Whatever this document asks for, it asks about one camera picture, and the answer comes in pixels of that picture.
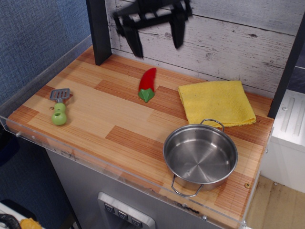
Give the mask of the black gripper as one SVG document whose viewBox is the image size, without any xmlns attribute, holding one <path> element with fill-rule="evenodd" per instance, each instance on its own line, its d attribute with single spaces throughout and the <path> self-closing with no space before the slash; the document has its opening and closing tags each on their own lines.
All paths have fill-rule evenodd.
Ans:
<svg viewBox="0 0 305 229">
<path fill-rule="evenodd" d="M 143 58 L 138 29 L 169 23 L 176 49 L 183 45 L 185 21 L 193 15 L 189 0 L 136 0 L 112 14 L 135 57 Z"/>
</svg>

